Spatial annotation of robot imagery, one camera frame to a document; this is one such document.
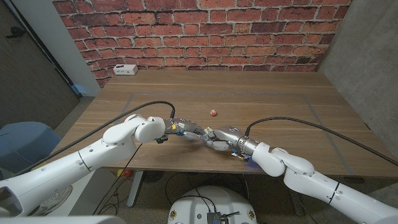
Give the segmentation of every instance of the red brick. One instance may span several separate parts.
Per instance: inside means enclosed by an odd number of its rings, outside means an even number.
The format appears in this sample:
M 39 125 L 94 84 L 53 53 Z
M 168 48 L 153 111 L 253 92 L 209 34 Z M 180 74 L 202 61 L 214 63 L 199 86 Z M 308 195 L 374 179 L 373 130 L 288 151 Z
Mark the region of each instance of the red brick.
M 335 37 L 334 34 L 325 34 L 325 35 L 322 35 L 322 39 L 321 39 L 321 41 L 319 42 L 319 44 L 330 44 L 330 43 L 331 43 L 331 40 L 333 40 L 334 37 Z
M 202 8 L 234 7 L 235 0 L 200 0 Z
M 68 29 L 68 32 L 73 39 L 82 39 L 90 37 L 90 34 L 87 32 L 85 28 Z
M 199 23 L 207 21 L 207 12 L 175 12 L 174 21 L 181 23 Z
M 284 22 L 254 23 L 251 27 L 252 33 L 282 32 L 285 27 Z
M 261 14 L 262 21 L 275 21 L 278 18 L 278 9 L 265 9 Z
M 104 37 L 105 32 L 102 27 L 89 27 L 88 31 L 91 33 L 93 37 Z
M 255 0 L 255 6 L 289 6 L 292 0 Z
M 105 14 L 105 18 L 111 26 L 123 24 L 120 14 Z
M 223 64 L 225 65 L 238 65 L 248 63 L 250 63 L 250 58 L 248 57 L 223 57 Z
M 123 58 L 108 58 L 108 59 L 97 60 L 97 63 L 100 68 L 108 68 L 108 67 L 114 67 L 119 63 L 124 63 L 124 61 Z
M 342 19 L 346 15 L 348 6 L 340 6 L 336 12 L 335 19 Z
M 137 62 L 136 58 L 126 57 L 124 59 L 125 59 L 126 63 L 129 64 L 129 65 L 138 65 L 138 62 Z
M 181 37 L 180 45 L 181 46 L 200 46 L 200 45 L 208 45 L 209 39 L 208 37 Z
M 184 25 L 184 31 L 187 35 L 193 35 L 199 33 L 198 25 Z
M 166 65 L 178 65 L 178 58 L 167 58 L 166 59 Z
M 316 65 L 288 65 L 286 72 L 313 72 Z
M 66 27 L 75 27 L 75 23 L 70 19 L 69 16 L 61 16 L 62 22 Z
M 152 33 L 155 35 L 177 35 L 182 34 L 182 28 L 179 25 L 152 26 Z
M 53 2 L 55 9 L 59 14 L 71 14 L 75 13 L 76 9 L 71 1 L 57 1 Z
M 310 4 L 310 0 L 294 0 L 293 1 L 294 6 L 306 5 L 306 4 Z
M 85 40 L 85 42 L 89 49 L 102 49 L 118 46 L 116 41 L 112 38 L 89 39 Z
M 157 56 L 156 49 L 145 49 L 144 53 L 145 53 L 145 57 L 156 57 Z
M 229 48 L 227 47 L 204 47 L 201 49 L 202 56 L 227 56 Z
M 99 54 L 101 54 L 102 58 L 108 58 L 108 57 L 114 57 L 115 54 L 112 49 L 105 49 L 105 50 L 100 50 Z
M 269 71 L 271 69 L 270 65 L 246 65 L 244 71 Z
M 246 53 L 245 47 L 231 47 L 230 55 L 244 55 Z
M 229 21 L 258 21 L 261 17 L 260 9 L 236 9 L 228 11 Z
M 238 7 L 249 7 L 252 6 L 253 0 L 238 0 Z
M 205 65 L 205 58 L 180 58 L 180 65 Z
M 161 46 L 162 41 L 160 37 L 136 37 L 134 39 L 136 46 Z
M 292 46 L 280 46 L 280 47 L 278 47 L 276 53 L 278 55 L 288 55 L 288 54 L 291 54 L 292 51 L 293 51 Z
M 85 43 L 82 40 L 75 41 L 77 49 L 79 50 L 87 50 Z
M 198 47 L 189 47 L 187 48 L 187 56 L 188 57 L 199 57 L 200 48 Z
M 161 48 L 157 49 L 157 54 L 159 56 L 172 56 L 172 57 L 180 57 L 185 55 L 183 48 Z
M 162 58 L 137 58 L 139 65 L 164 65 Z
M 119 38 L 118 43 L 120 47 L 131 47 L 132 43 L 131 40 L 128 38 Z
M 178 37 L 163 37 L 165 46 L 178 46 Z
M 90 68 L 90 70 L 96 70 L 96 69 L 100 69 L 100 67 L 97 65 L 96 62 L 87 62 L 88 67 Z
M 298 34 L 282 34 L 274 36 L 274 44 L 301 44 L 304 35 Z
M 104 14 L 76 14 L 71 16 L 71 19 L 78 26 L 103 26 L 106 25 Z
M 210 44 L 214 45 L 214 46 L 220 46 L 220 45 L 224 45 L 224 37 L 220 37 L 220 36 L 211 36 L 210 37 Z
M 276 47 L 248 47 L 246 55 L 272 55 L 276 52 Z
M 337 30 L 339 21 L 333 22 L 306 22 L 303 32 L 334 32 Z
M 211 22 L 225 22 L 226 12 L 224 10 L 213 10 L 210 12 Z
M 197 9 L 197 1 L 196 0 L 181 0 L 181 8 L 182 9 Z
M 325 53 L 326 47 L 310 47 L 310 46 L 300 46 L 293 50 L 295 55 L 321 55 Z
M 305 38 L 305 43 L 306 44 L 317 44 L 317 43 L 319 43 L 320 39 L 321 39 L 320 35 L 309 34 L 309 35 L 307 35 L 307 38 Z
M 101 56 L 96 50 L 89 50 L 86 52 L 80 52 L 81 56 L 83 56 L 84 59 L 86 60 L 93 60 L 93 59 L 99 59 Z
M 115 49 L 117 56 L 142 57 L 141 49 Z
M 97 12 L 111 12 L 126 10 L 124 0 L 91 0 Z
M 252 57 L 251 58 L 251 63 L 253 65 L 260 65 L 264 63 L 264 58 L 265 57 Z
M 293 64 L 296 62 L 296 60 L 297 60 L 296 57 L 268 56 L 266 59 L 266 63 L 283 65 L 283 64 Z
M 162 70 L 186 70 L 185 66 L 169 66 L 163 67 Z
M 82 13 L 94 12 L 93 6 L 89 2 L 75 1 L 77 11 Z
M 348 4 L 350 2 L 351 2 L 351 0 L 313 0 L 312 4 L 334 5 L 334 4 Z
M 311 61 L 311 57 L 299 57 L 296 61 L 296 64 L 309 63 L 310 61 Z
M 303 22 L 288 22 L 285 27 L 285 32 L 299 32 Z
M 156 19 L 158 23 L 161 24 L 172 24 L 173 18 L 171 13 L 158 13 L 156 15 Z
M 122 17 L 127 24 L 154 24 L 156 22 L 155 14 L 149 12 L 124 13 Z
M 144 10 L 144 6 L 142 6 L 141 0 L 126 0 L 126 2 L 130 10 Z
M 133 27 L 117 26 L 117 27 L 104 27 L 104 28 L 106 34 L 112 37 L 130 37 L 135 35 Z
M 335 16 L 336 8 L 330 7 L 321 7 L 318 11 L 317 19 L 332 19 Z
M 145 0 L 147 10 L 180 9 L 180 1 L 176 0 Z
M 150 35 L 150 26 L 137 26 L 137 35 Z
M 313 19 L 317 9 L 315 7 L 286 7 L 279 13 L 279 19 Z
M 221 64 L 221 58 L 219 58 L 219 57 L 208 57 L 207 58 L 207 64 L 208 65 L 220 65 Z
M 235 34 L 247 34 L 250 33 L 250 24 L 235 24 Z
M 105 69 L 94 71 L 93 73 L 94 73 L 94 77 L 95 78 L 106 78 L 106 77 L 109 77 L 109 75 L 108 75 L 108 73 L 106 72 Z
M 226 37 L 225 45 L 251 45 L 255 40 L 255 35 L 232 35 Z
M 228 69 L 229 71 L 241 71 L 242 70 L 242 66 L 231 66 Z
M 271 36 L 269 34 L 264 35 L 257 35 L 256 39 L 257 44 L 270 44 L 271 43 Z

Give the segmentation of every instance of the black cable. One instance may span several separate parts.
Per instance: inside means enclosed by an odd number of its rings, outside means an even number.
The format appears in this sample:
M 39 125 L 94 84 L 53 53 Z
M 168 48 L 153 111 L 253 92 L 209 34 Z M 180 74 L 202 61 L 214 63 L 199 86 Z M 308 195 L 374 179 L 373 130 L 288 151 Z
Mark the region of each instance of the black cable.
M 143 108 L 143 107 L 145 107 L 145 106 L 154 105 L 154 104 L 158 104 L 158 103 L 162 103 L 162 104 L 166 104 L 166 105 L 171 106 L 171 107 L 172 107 L 172 112 L 171 112 L 171 114 L 170 114 L 170 118 L 174 118 L 175 108 L 174 108 L 174 105 L 173 105 L 173 104 L 171 104 L 171 103 L 169 103 L 169 102 L 167 102 L 167 101 L 152 101 L 152 102 L 144 103 L 143 105 L 137 106 L 136 108 L 131 109 L 131 110 L 129 110 L 129 111 L 127 111 L 127 112 L 125 112 L 125 113 L 123 113 L 123 114 L 121 114 L 121 115 L 119 115 L 119 116 L 113 118 L 112 120 L 110 120 L 110 121 L 104 123 L 104 124 L 101 125 L 100 127 L 96 128 L 96 129 L 94 129 L 93 131 L 89 132 L 88 134 L 84 135 L 84 136 L 81 137 L 80 139 L 77 139 L 76 141 L 70 143 L 69 145 L 67 145 L 67 146 L 65 146 L 65 147 L 63 147 L 63 148 L 61 148 L 61 149 L 59 149 L 57 152 L 55 152 L 55 153 L 53 153 L 53 154 L 51 154 L 51 155 L 49 155 L 49 156 L 47 156 L 47 157 L 45 157 L 45 158 L 43 158 L 43 159 L 37 161 L 37 162 L 35 162 L 34 164 L 30 165 L 30 166 L 27 167 L 27 168 L 25 168 L 25 169 L 19 171 L 15 176 L 18 176 L 18 175 L 21 175 L 21 174 L 24 174 L 24 173 L 30 171 L 32 168 L 36 167 L 37 165 L 39 165 L 39 164 L 41 164 L 41 163 L 43 163 L 43 162 L 45 162 L 45 161 L 47 161 L 47 160 L 53 158 L 54 156 L 60 154 L 61 152 L 63 152 L 63 151 L 65 151 L 65 150 L 69 149 L 70 147 L 72 147 L 72 146 L 78 144 L 78 143 L 81 142 L 82 140 L 84 140 L 84 139 L 90 137 L 91 135 L 93 135 L 93 134 L 96 133 L 97 131 L 99 131 L 99 130 L 105 128 L 105 127 L 108 126 L 109 124 L 111 124 L 111 123 L 117 121 L 118 119 L 124 117 L 125 115 L 128 115 L 128 114 L 130 114 L 130 113 L 132 113 L 132 112 L 134 112 L 134 111 L 136 111 L 136 110 L 139 110 L 139 109 L 141 109 L 141 108 Z
M 192 183 L 191 183 L 191 180 L 189 179 L 189 176 L 188 176 L 186 173 L 178 172 L 178 173 L 176 173 L 176 174 L 173 174 L 173 175 L 167 180 L 166 185 L 165 185 L 165 188 L 164 188 L 165 194 L 166 194 L 166 199 L 167 199 L 167 201 L 169 202 L 169 204 L 173 205 L 173 203 L 170 201 L 169 196 L 168 196 L 168 194 L 167 194 L 167 186 L 168 186 L 170 180 L 171 180 L 174 176 L 176 176 L 177 174 L 185 174 L 185 176 L 187 177 L 188 182 L 189 182 L 191 188 L 194 188 L 194 189 L 197 191 L 198 197 L 202 197 L 202 196 L 199 194 L 198 189 L 197 189 L 196 187 L 193 187 L 193 185 L 192 185 Z M 206 201 L 205 201 L 204 198 L 206 198 L 206 197 L 202 197 L 202 200 L 204 201 L 204 203 L 206 204 L 207 208 L 209 209 L 209 212 L 211 212 L 210 207 L 209 207 L 209 205 L 206 203 Z
M 260 120 L 258 120 L 258 121 L 255 121 L 255 122 L 251 123 L 251 124 L 248 126 L 248 128 L 246 129 L 246 132 L 244 133 L 244 135 L 245 135 L 245 136 L 249 136 L 249 134 L 250 134 L 250 128 L 251 128 L 252 126 L 254 126 L 255 124 L 258 124 L 258 123 L 261 123 L 261 122 L 264 122 L 264 121 L 272 121 L 272 120 L 288 120 L 288 121 L 295 121 L 295 122 L 298 122 L 298 123 L 302 123 L 302 124 L 306 124 L 306 125 L 309 125 L 309 126 L 313 126 L 313 127 L 322 129 L 322 130 L 327 131 L 327 132 L 329 132 L 329 133 L 331 133 L 331 134 L 334 134 L 335 136 L 338 136 L 338 137 L 340 137 L 340 138 L 342 138 L 342 139 L 344 139 L 344 140 L 346 140 L 346 141 L 349 141 L 349 142 L 351 142 L 351 143 L 353 143 L 353 144 L 355 144 L 355 145 L 357 145 L 357 146 L 359 146 L 359 147 L 361 147 L 361 148 L 363 148 L 363 149 L 365 149 L 365 150 L 367 150 L 367 151 L 369 151 L 369 152 L 371 152 L 371 153 L 373 153 L 373 154 L 379 156 L 379 157 L 382 158 L 382 159 L 385 159 L 386 161 L 388 161 L 388 162 L 394 164 L 395 166 L 398 166 L 398 162 L 397 162 L 397 161 L 395 161 L 395 160 L 393 160 L 393 159 L 391 159 L 391 158 L 385 156 L 384 154 L 381 154 L 380 152 L 377 152 L 377 151 L 374 150 L 374 149 L 371 149 L 370 147 L 365 146 L 364 144 L 361 144 L 361 143 L 359 143 L 359 142 L 357 142 L 357 141 L 355 141 L 355 140 L 353 140 L 353 139 L 350 139 L 350 138 L 347 137 L 347 136 L 344 136 L 344 135 L 342 135 L 342 134 L 340 134 L 340 133 L 337 133 L 336 131 L 332 131 L 332 130 L 330 130 L 330 129 L 328 129 L 328 128 L 325 128 L 325 127 L 323 127 L 323 126 L 320 126 L 320 125 L 318 125 L 318 124 L 314 124 L 314 123 L 311 123 L 311 122 L 308 122 L 308 121 L 303 121 L 303 120 L 300 120 L 300 119 L 289 118 L 289 117 L 271 117 L 271 118 L 260 119 Z
M 136 155 L 136 153 L 138 152 L 138 149 L 142 146 L 139 145 L 137 150 L 135 151 L 135 153 L 132 155 L 132 157 L 130 158 L 129 162 L 127 162 L 127 164 L 124 166 L 122 173 L 124 172 L 124 170 L 127 168 L 127 166 L 129 165 L 129 163 L 131 162 L 132 158 Z M 106 192 L 106 194 L 104 195 L 104 197 L 102 197 L 101 201 L 99 202 L 98 206 L 95 208 L 93 215 L 95 215 L 95 213 L 97 212 L 98 208 L 100 207 L 100 205 L 102 204 L 102 202 L 104 201 L 105 197 L 109 194 L 109 192 L 111 191 L 111 189 L 113 188 L 113 186 L 115 185 L 115 183 L 120 179 L 122 175 L 120 175 L 112 184 L 112 186 L 109 188 L 109 190 Z

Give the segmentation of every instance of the floor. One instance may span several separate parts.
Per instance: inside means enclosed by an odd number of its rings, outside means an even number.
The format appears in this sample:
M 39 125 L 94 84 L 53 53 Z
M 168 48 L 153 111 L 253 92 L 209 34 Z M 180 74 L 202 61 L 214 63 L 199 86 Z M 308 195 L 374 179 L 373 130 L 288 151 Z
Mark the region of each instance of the floor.
M 82 98 L 79 105 L 62 121 L 55 131 L 64 136 L 92 100 L 93 98 Z M 147 181 L 142 183 L 136 204 L 132 208 L 127 207 L 126 201 L 123 201 L 129 194 L 131 181 L 125 180 L 121 183 L 118 197 L 119 202 L 123 202 L 119 204 L 118 216 L 127 223 L 167 223 L 171 205 L 165 196 L 165 185 L 175 172 L 164 172 L 160 180 L 151 182 L 154 174 L 156 173 L 148 172 Z M 302 217 L 294 215 L 292 199 L 281 179 L 267 175 L 245 175 L 248 186 L 246 188 L 246 184 L 242 184 L 242 181 L 244 181 L 243 175 L 239 174 L 189 173 L 188 177 L 194 187 L 206 182 L 207 185 L 223 185 L 243 196 L 248 195 L 249 202 L 252 204 L 256 212 L 257 221 L 260 224 L 315 223 L 308 214 Z M 365 179 L 364 184 L 349 184 L 343 178 L 335 180 L 398 208 L 398 179 Z M 191 187 L 187 176 L 183 174 L 177 174 L 173 177 L 167 187 L 168 196 L 172 202 L 189 190 L 191 190 Z M 334 208 L 317 199 L 306 195 L 301 195 L 300 198 L 317 223 L 354 223 Z M 117 202 L 116 196 L 112 196 L 109 200 L 109 203 Z M 114 215 L 115 211 L 116 209 L 110 206 L 110 209 L 104 211 L 104 214 Z

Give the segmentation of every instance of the power cord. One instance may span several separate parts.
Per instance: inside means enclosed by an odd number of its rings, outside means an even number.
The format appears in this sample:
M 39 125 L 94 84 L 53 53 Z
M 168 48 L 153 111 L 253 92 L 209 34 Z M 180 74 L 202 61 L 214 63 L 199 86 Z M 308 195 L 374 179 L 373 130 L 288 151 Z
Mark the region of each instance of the power cord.
M 334 134 L 335 136 L 338 136 L 338 137 L 340 137 L 340 138 L 342 138 L 342 139 L 344 139 L 344 140 L 346 140 L 346 141 L 349 141 L 349 142 L 351 142 L 351 143 L 353 143 L 353 144 L 355 144 L 355 145 L 357 145 L 357 146 L 359 146 L 359 147 L 361 147 L 361 148 L 363 148 L 363 149 L 365 149 L 365 150 L 367 150 L 367 151 L 369 151 L 369 152 L 371 152 L 371 153 L 373 153 L 373 154 L 379 156 L 379 157 L 382 158 L 382 159 L 385 159 L 386 161 L 388 161 L 388 162 L 394 164 L 395 166 L 398 166 L 398 162 L 397 162 L 397 161 L 395 161 L 395 160 L 393 160 L 393 159 L 387 157 L 387 156 L 384 155 L 384 154 L 381 154 L 380 152 L 377 152 L 377 151 L 374 150 L 374 149 L 371 149 L 370 147 L 365 146 L 364 144 L 361 144 L 361 143 L 359 143 L 359 142 L 357 142 L 357 141 L 355 141 L 355 140 L 353 140 L 353 139 L 350 139 L 350 138 L 347 137 L 347 136 L 344 136 L 344 135 L 342 135 L 342 134 L 340 134 L 340 133 L 337 133 L 336 131 L 332 131 L 332 130 L 330 130 L 330 129 L 328 129 L 328 128 L 325 128 L 325 127 L 323 127 L 323 126 L 320 126 L 320 125 L 318 125 L 318 124 L 314 124 L 314 123 L 311 123 L 311 122 L 308 122 L 308 121 L 303 121 L 303 120 L 296 119 L 296 118 L 290 118 L 290 117 L 271 117 L 271 118 L 260 119 L 260 120 L 258 120 L 258 121 L 255 121 L 255 122 L 251 123 L 251 124 L 248 126 L 248 128 L 246 129 L 246 132 L 244 133 L 244 135 L 245 135 L 245 136 L 249 136 L 249 134 L 250 134 L 250 129 L 251 129 L 251 127 L 254 126 L 255 124 L 258 124 L 258 123 L 261 123 L 261 122 L 264 122 L 264 121 L 272 121 L 272 120 L 288 120 L 288 121 L 295 121 L 295 122 L 298 122 L 298 123 L 302 123 L 302 124 L 306 124 L 306 125 L 309 125 L 309 126 L 313 126 L 313 127 L 322 129 L 322 130 L 327 131 L 327 132 L 329 132 L 329 133 L 331 133 L 331 134 Z
M 124 117 L 125 115 L 129 115 L 129 114 L 131 114 L 132 112 L 135 112 L 135 111 L 137 111 L 137 110 L 139 110 L 139 109 L 141 109 L 141 108 L 143 108 L 143 107 L 146 107 L 146 106 L 149 106 L 149 105 L 154 105 L 154 104 L 159 104 L 159 103 L 161 103 L 161 104 L 166 104 L 166 105 L 171 106 L 171 107 L 172 107 L 172 112 L 171 112 L 171 114 L 170 114 L 170 118 L 174 118 L 175 107 L 174 107 L 173 104 L 171 104 L 171 103 L 169 103 L 169 102 L 167 102 L 167 101 L 152 101 L 152 102 L 144 103 L 143 105 L 137 106 L 136 108 L 131 109 L 131 110 L 129 110 L 129 111 L 127 111 L 127 112 L 125 112 L 125 113 L 123 113 L 123 114 L 121 114 L 121 115 L 119 115 L 119 116 L 113 118 L 112 120 L 110 120 L 110 121 L 104 123 L 104 124 L 101 125 L 100 127 L 96 128 L 96 129 L 94 129 L 93 131 L 89 132 L 88 134 L 84 135 L 83 137 L 81 137 L 81 138 L 77 139 L 76 141 L 74 141 L 74 142 L 68 144 L 67 146 L 65 146 L 65 147 L 63 147 L 63 148 L 61 148 L 61 149 L 59 149 L 57 152 L 55 152 L 55 153 L 53 153 L 53 154 L 51 154 L 51 155 L 49 155 L 49 156 L 47 156 L 47 157 L 45 157 L 45 158 L 43 158 L 43 159 L 37 161 L 37 162 L 35 162 L 34 164 L 30 165 L 29 167 L 26 167 L 25 169 L 19 171 L 15 176 L 18 176 L 18 175 L 21 175 L 21 174 L 25 174 L 26 172 L 29 172 L 32 168 L 34 168 L 34 167 L 38 166 L 39 164 L 41 164 L 41 163 L 43 163 L 43 162 L 45 162 L 45 161 L 47 161 L 47 160 L 53 158 L 54 156 L 56 156 L 56 155 L 60 154 L 61 152 L 63 152 L 63 151 L 65 151 L 65 150 L 69 149 L 70 147 L 72 147 L 72 146 L 78 144 L 78 143 L 81 142 L 82 140 L 84 140 L 84 139 L 90 137 L 91 135 L 93 135 L 93 134 L 96 133 L 97 131 L 99 131 L 99 130 L 105 128 L 105 127 L 108 126 L 109 124 L 111 124 L 111 123 L 117 121 L 118 119 Z
M 136 155 L 136 153 L 138 152 L 138 149 L 142 146 L 142 144 L 140 144 L 137 148 L 137 150 L 135 151 L 135 153 L 132 155 L 132 157 L 130 158 L 129 162 L 127 162 L 127 164 L 124 166 L 122 173 L 124 172 L 124 170 L 126 170 L 127 166 L 129 165 L 129 163 L 131 162 L 132 158 Z M 106 194 L 104 195 L 104 197 L 102 197 L 101 201 L 99 202 L 99 204 L 97 205 L 97 207 L 95 208 L 93 215 L 95 215 L 95 213 L 97 212 L 98 208 L 101 206 L 102 202 L 104 201 L 105 197 L 109 194 L 109 192 L 111 191 L 111 189 L 113 188 L 113 186 L 116 184 L 116 182 L 120 179 L 122 175 L 120 175 L 118 178 L 116 178 L 116 180 L 113 182 L 113 184 L 111 185 L 111 187 L 109 188 L 109 190 L 106 192 Z

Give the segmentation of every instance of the wooden table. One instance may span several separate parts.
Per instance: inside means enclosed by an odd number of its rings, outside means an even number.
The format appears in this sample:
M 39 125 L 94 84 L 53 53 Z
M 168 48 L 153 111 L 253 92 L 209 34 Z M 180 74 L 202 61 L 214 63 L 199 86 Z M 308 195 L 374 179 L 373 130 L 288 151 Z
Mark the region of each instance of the wooden table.
M 115 116 L 149 101 L 165 100 L 176 117 L 203 128 L 235 126 L 242 131 L 261 118 L 290 116 L 324 125 L 389 157 L 371 130 L 322 73 L 139 71 L 115 76 L 77 120 L 57 149 L 78 139 Z M 218 115 L 210 116 L 210 110 Z M 168 118 L 170 107 L 151 105 L 136 113 Z M 101 138 L 106 129 L 71 147 L 75 152 Z M 255 140 L 281 147 L 308 159 L 329 176 L 398 177 L 398 168 L 364 149 L 322 130 L 291 121 L 268 121 L 251 130 Z M 124 167 L 127 160 L 109 167 Z M 170 136 L 163 144 L 143 145 L 128 166 L 142 170 L 263 174 L 253 161 L 244 162 L 217 152 L 200 141 Z

